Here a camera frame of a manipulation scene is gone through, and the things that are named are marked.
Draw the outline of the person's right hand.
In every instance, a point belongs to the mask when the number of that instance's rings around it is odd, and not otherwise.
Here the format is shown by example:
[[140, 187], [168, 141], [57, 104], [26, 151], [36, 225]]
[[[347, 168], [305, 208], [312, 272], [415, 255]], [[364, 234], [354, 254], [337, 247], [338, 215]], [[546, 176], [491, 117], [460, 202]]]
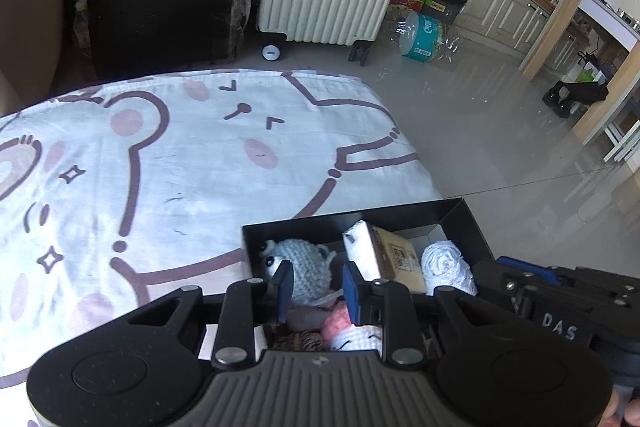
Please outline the person's right hand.
[[640, 399], [631, 388], [615, 386], [598, 427], [640, 425]]

